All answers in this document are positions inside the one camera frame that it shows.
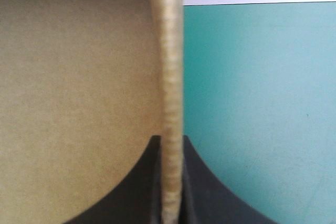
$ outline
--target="teal wall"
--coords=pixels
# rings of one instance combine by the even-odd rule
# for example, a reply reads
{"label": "teal wall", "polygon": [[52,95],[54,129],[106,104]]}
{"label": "teal wall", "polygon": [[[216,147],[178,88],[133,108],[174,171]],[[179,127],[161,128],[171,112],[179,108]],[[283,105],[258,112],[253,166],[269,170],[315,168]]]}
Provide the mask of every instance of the teal wall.
{"label": "teal wall", "polygon": [[280,224],[336,223],[336,3],[185,7],[185,133]]}

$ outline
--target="cardboard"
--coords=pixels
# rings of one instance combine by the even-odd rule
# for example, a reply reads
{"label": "cardboard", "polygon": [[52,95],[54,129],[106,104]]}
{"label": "cardboard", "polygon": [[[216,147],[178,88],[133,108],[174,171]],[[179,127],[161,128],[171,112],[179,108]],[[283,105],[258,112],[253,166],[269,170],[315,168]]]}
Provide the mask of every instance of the cardboard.
{"label": "cardboard", "polygon": [[161,134],[148,0],[0,0],[0,223],[61,223]]}

